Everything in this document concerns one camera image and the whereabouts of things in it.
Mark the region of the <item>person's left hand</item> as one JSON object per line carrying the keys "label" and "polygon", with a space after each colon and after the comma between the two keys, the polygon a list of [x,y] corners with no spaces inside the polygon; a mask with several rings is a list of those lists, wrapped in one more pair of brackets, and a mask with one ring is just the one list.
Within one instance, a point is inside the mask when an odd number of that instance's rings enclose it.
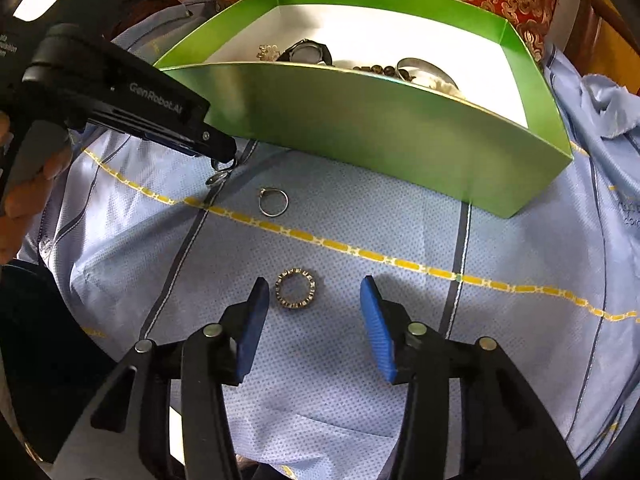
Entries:
{"label": "person's left hand", "polygon": [[32,222],[47,205],[56,178],[70,166],[72,158],[70,141],[66,141],[64,148],[51,155],[35,177],[8,193],[4,203],[6,213],[0,221],[1,264],[17,255]]}

